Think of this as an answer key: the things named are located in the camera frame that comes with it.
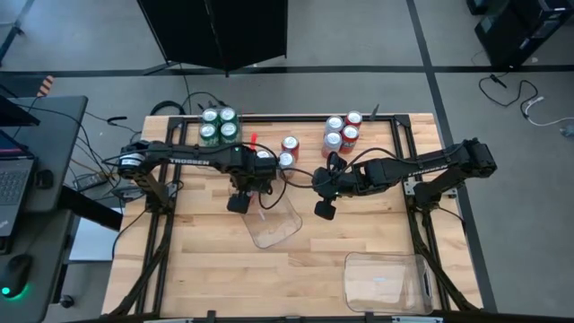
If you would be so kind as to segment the black equipment case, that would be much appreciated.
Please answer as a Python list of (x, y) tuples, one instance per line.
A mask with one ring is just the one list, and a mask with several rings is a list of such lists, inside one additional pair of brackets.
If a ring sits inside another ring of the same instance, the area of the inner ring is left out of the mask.
[(574, 0), (466, 0), (481, 20), (474, 32), (491, 66), (521, 66), (574, 17)]

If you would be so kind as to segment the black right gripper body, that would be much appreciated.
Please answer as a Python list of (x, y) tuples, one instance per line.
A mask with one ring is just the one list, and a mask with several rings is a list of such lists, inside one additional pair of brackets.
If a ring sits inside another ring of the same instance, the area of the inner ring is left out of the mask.
[(357, 184), (352, 172), (345, 172), (347, 161), (338, 153), (330, 153), (326, 158), (326, 167), (313, 173), (312, 188), (321, 197), (316, 203), (315, 215), (325, 219), (335, 218), (336, 207), (332, 203), (342, 195), (353, 194)]

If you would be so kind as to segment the black monitor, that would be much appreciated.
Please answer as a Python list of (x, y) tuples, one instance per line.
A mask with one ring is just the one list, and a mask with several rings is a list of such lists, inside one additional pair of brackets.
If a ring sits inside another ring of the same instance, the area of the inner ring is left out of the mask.
[(0, 127), (32, 127), (40, 121), (29, 112), (0, 95)]

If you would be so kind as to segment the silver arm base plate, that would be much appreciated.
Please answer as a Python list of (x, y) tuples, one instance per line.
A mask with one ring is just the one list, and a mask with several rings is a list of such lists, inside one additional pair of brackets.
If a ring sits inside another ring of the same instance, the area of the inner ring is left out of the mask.
[[(408, 179), (407, 181), (405, 181), (403, 183), (404, 186), (404, 192), (407, 196), (414, 196), (415, 192), (414, 192), (414, 188), (420, 184), (420, 181), (416, 181), (413, 179)], [(451, 188), (445, 192), (442, 193), (443, 196), (446, 196), (447, 198), (457, 198), (457, 189), (456, 188)]]

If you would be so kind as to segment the black computer mouse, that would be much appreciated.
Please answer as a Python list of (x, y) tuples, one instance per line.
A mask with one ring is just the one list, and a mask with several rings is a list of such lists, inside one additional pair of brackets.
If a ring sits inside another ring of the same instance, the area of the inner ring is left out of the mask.
[(0, 271), (0, 295), (6, 299), (19, 296), (28, 283), (33, 258), (20, 254), (11, 258)]

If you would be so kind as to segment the black laptop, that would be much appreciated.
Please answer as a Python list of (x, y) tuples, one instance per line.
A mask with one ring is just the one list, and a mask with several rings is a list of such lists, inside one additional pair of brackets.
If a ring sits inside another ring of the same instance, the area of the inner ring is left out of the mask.
[(0, 238), (12, 235), (36, 158), (0, 130)]

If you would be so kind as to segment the dark grey desk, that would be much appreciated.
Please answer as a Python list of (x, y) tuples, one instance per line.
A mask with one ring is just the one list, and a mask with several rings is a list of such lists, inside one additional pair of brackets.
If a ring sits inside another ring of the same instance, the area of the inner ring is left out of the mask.
[(17, 217), (9, 249), (0, 251), (0, 276), (8, 262), (21, 254), (31, 256), (31, 266), (23, 291), (5, 298), (0, 292), (0, 323), (40, 323), (54, 298), (65, 247), (69, 241), (74, 213), (59, 204), (68, 192), (64, 178), (86, 109), (84, 96), (16, 99), (40, 124), (21, 130), (6, 128), (8, 135), (36, 156), (36, 170), (53, 174), (51, 188), (37, 188), (30, 179)]

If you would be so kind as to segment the green soda cans group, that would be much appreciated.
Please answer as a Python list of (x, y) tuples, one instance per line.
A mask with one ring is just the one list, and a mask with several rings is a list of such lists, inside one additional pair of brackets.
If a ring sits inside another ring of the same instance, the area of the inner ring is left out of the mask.
[[(200, 136), (199, 136), (199, 129), (201, 127), (201, 125), (203, 124), (202, 119), (201, 119), (201, 115), (202, 113), (198, 116), (198, 121), (199, 121), (199, 127), (198, 127), (198, 144), (200, 145)], [(243, 131), (242, 131), (242, 124), (241, 121), (239, 119), (239, 115), (238, 116), (238, 128), (239, 128), (239, 141), (235, 144), (222, 144), (220, 141), (220, 145), (217, 147), (207, 147), (208, 148), (208, 154), (207, 155), (202, 155), (202, 157), (210, 157), (211, 160), (210, 162), (215, 162), (214, 165), (207, 165), (207, 164), (201, 164), (201, 165), (197, 165), (197, 168), (199, 169), (214, 169), (214, 170), (218, 170), (218, 171), (223, 171), (226, 172), (229, 168), (233, 168), (236, 167), (237, 165), (241, 164), (241, 146), (239, 145), (239, 143), (241, 142), (241, 140), (243, 139)], [(220, 127), (222, 125), (222, 122), (220, 120), (220, 124), (217, 126), (219, 129), (219, 135), (220, 135)]]

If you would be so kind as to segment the orange black striped object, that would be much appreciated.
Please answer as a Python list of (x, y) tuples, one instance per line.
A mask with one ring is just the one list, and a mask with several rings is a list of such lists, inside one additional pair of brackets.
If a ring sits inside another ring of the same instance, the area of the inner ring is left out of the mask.
[(39, 90), (36, 94), (37, 97), (46, 97), (49, 95), (50, 90), (53, 86), (55, 78), (52, 75), (47, 75), (42, 81)]

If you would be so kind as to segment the black desk beam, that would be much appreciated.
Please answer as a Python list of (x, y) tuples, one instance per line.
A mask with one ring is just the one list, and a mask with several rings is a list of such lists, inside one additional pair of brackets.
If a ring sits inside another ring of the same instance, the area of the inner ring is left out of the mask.
[(113, 231), (119, 231), (123, 216), (105, 205), (94, 201), (81, 193), (62, 187), (58, 198), (58, 208), (67, 209), (74, 214), (97, 223)]

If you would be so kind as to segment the black stand leg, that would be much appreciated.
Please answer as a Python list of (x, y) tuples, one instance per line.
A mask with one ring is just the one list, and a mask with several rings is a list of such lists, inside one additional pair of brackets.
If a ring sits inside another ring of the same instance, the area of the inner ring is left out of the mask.
[(3, 60), (16, 37), (23, 36), (25, 34), (22, 29), (22, 25), (34, 2), (35, 0), (25, 0), (22, 9), (12, 22), (0, 22), (0, 27), (9, 28), (7, 35), (0, 44), (0, 67), (3, 65)]

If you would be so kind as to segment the small black puck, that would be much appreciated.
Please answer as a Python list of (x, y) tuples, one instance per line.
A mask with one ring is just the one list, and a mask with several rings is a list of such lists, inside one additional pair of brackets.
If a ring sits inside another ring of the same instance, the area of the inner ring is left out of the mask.
[(35, 174), (34, 185), (37, 189), (51, 189), (54, 186), (54, 174), (51, 170), (39, 170)]

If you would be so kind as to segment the white sheet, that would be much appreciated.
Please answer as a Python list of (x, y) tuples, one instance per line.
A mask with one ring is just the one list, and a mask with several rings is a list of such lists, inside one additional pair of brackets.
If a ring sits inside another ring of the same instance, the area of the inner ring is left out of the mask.
[(117, 231), (81, 218), (68, 259), (75, 262), (111, 261), (117, 236)]

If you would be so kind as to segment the clear plastic bin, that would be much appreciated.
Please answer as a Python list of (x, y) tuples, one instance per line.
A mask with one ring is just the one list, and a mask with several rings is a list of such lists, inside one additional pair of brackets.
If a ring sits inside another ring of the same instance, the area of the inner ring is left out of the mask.
[(252, 193), (248, 212), (241, 215), (255, 246), (268, 249), (291, 237), (302, 227), (302, 219), (287, 197), (283, 179), (271, 182), (273, 193)]
[(430, 267), (421, 255), (350, 253), (344, 261), (344, 299), (354, 312), (428, 315)]

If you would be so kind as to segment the black aluminium table frame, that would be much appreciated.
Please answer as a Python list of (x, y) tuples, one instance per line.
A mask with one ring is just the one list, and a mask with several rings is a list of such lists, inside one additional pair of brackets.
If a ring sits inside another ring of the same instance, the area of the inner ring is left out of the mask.
[[(438, 129), (431, 114), (383, 115), (365, 122), (349, 160), (370, 147), (397, 155), (439, 150)], [(257, 133), (257, 142), (274, 151), (287, 135), (300, 139), (299, 169), (313, 172), (325, 165), (321, 139), (327, 116), (245, 116), (243, 138)], [(335, 219), (313, 214), (318, 196), (311, 189), (289, 187), (282, 199), (302, 219), (298, 232), (282, 243), (259, 249), (239, 214), (226, 204), (229, 177), (217, 171), (183, 167), (175, 224), (162, 295), (162, 318), (216, 319), (360, 315), (344, 300), (344, 259), (351, 252), (411, 254), (403, 188), (373, 196), (340, 198)], [(483, 301), (461, 222), (449, 213), (431, 213), (441, 265), (476, 307)], [(142, 270), (151, 216), (144, 214), (117, 243), (102, 313), (115, 309)]]

